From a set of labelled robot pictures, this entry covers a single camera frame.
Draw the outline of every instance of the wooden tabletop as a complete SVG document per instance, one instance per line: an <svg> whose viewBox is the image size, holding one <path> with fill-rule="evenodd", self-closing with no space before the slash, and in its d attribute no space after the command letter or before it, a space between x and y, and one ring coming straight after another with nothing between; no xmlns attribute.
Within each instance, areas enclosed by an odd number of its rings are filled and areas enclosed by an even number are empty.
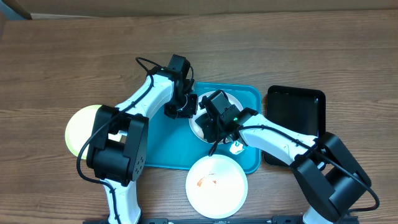
<svg viewBox="0 0 398 224"><path fill-rule="evenodd" d="M362 165L381 199L361 223L398 220L398 11L8 21L0 43L0 222L81 223L108 216L104 189L80 179L68 120L114 106L144 82L134 61L183 55L199 82L322 90L326 129ZM84 173L93 176L86 168ZM185 195L185 170L146 168L145 217L203 218ZM248 176L236 218L298 215L308 203L288 169ZM374 203L365 194L355 207Z"/></svg>

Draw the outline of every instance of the plate with food residue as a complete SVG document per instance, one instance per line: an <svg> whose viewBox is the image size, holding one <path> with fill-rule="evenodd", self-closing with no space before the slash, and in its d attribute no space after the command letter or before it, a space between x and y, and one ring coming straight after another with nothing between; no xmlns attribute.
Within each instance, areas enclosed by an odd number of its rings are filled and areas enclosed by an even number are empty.
<svg viewBox="0 0 398 224"><path fill-rule="evenodd" d="M198 213L208 218L226 218L242 207L248 195L248 180L233 159L206 156L189 170L185 190Z"/></svg>

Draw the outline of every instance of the blue tray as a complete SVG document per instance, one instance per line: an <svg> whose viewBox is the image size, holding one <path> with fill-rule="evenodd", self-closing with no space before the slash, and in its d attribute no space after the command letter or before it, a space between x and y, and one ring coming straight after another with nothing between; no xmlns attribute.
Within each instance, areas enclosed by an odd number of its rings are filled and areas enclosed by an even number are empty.
<svg viewBox="0 0 398 224"><path fill-rule="evenodd" d="M194 93L198 96L215 90L224 90L235 96L243 108L249 107L261 113L261 94L247 85L200 83ZM220 144L215 154L222 154L235 160L246 174L251 174L260 166L261 152L253 147L245 147L238 155L230 153L232 143ZM188 119L170 119L161 108L149 121L149 135L145 166L189 170L200 158L207 156L211 144L198 139L192 132Z"/></svg>

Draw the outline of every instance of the pale yellow plate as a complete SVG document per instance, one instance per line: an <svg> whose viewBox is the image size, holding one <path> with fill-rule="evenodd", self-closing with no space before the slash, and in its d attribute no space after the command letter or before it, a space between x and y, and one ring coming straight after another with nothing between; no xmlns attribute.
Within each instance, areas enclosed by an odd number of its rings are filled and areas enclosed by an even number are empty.
<svg viewBox="0 0 398 224"><path fill-rule="evenodd" d="M100 107L101 105L86 106L70 118L65 130L65 142L73 155L79 155L81 147L83 147L84 143L91 136L95 114ZM108 138L113 141L120 141L122 136L121 134L109 134ZM88 146L81 157L82 159L86 159L87 150Z"/></svg>

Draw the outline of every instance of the round plate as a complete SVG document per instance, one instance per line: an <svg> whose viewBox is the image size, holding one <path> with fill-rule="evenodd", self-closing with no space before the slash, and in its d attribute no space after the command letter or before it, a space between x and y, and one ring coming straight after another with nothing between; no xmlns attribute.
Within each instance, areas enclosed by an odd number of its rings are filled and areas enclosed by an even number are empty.
<svg viewBox="0 0 398 224"><path fill-rule="evenodd" d="M209 97L212 93L214 93L214 91L210 91L210 92L207 92L207 93L204 93L204 94L200 95L198 97L198 102L201 102L201 99L204 96ZM226 95L228 96L228 101L231 104L235 104L236 107L238 108L238 110L240 110L240 111L243 110L242 104L233 95L231 95L229 93L226 93ZM204 142L207 142L204 139L205 135L203 134L203 131L202 131L201 127L199 127L199 125L195 122L196 119L198 119L200 116L202 116L205 113L206 113L206 108L200 109L200 106L198 106L197 113L195 115L193 115L192 118L189 119L189 126L191 127L191 130L193 131L193 133L195 133L195 135L200 140L202 140Z"/></svg>
<svg viewBox="0 0 398 224"><path fill-rule="evenodd" d="M81 147L83 147L84 143L91 136L95 114L100 107L101 105L86 106L70 118L65 130L65 142L73 155L79 155ZM108 138L113 141L120 141L122 136L120 134L109 134ZM87 150L88 146L81 157L82 159L86 159Z"/></svg>
<svg viewBox="0 0 398 224"><path fill-rule="evenodd" d="M198 213L208 218L226 218L242 207L248 195L248 180L233 159L206 156L189 170L185 190Z"/></svg>

